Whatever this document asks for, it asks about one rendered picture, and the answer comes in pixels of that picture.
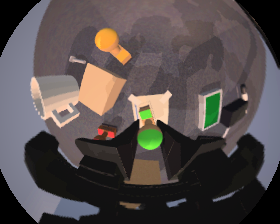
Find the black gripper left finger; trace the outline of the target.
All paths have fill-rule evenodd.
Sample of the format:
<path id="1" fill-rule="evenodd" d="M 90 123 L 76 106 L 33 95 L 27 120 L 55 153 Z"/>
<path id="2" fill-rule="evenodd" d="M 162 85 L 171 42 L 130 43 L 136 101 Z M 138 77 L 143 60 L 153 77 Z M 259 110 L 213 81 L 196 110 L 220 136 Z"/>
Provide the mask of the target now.
<path id="1" fill-rule="evenodd" d="M 124 176 L 124 181 L 129 181 L 132 175 L 133 159 L 137 148 L 137 132 L 140 131 L 140 120 L 129 125 L 120 135 L 112 140 L 89 140 L 87 137 L 75 139 L 75 145 L 81 155 L 96 157 L 99 160 L 116 163 Z"/>

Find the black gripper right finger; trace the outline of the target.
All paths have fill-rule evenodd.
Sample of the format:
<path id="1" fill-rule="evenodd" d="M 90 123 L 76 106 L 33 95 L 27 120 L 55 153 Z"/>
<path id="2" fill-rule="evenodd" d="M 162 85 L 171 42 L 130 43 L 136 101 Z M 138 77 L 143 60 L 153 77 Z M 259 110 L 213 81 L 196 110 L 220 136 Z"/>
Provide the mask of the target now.
<path id="1" fill-rule="evenodd" d="M 167 123 L 156 120 L 156 127 L 163 132 L 161 140 L 161 153 L 163 153 L 165 169 L 167 169 L 168 181 L 176 180 L 177 175 L 187 168 L 192 160 L 201 153 L 214 151 L 226 143 L 226 139 L 216 137 L 216 139 L 192 140 L 188 139 L 183 133 L 175 131 Z"/>

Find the cream paper card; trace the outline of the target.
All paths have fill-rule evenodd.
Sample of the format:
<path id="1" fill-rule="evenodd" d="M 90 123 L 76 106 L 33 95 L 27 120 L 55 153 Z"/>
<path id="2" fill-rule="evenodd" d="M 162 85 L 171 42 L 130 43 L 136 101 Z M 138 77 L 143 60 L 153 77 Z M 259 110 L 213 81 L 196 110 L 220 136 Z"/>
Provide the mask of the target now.
<path id="1" fill-rule="evenodd" d="M 132 101 L 133 113 L 135 113 L 135 121 L 140 120 L 140 128 L 144 127 L 143 121 L 140 119 L 139 108 L 145 107 L 145 105 L 151 105 L 153 117 L 156 120 L 163 121 L 167 123 L 168 120 L 168 99 L 172 96 L 172 93 L 167 91 L 164 95 L 145 95 L 145 96 L 135 96 L 132 95 L 128 97 L 128 100 Z"/>

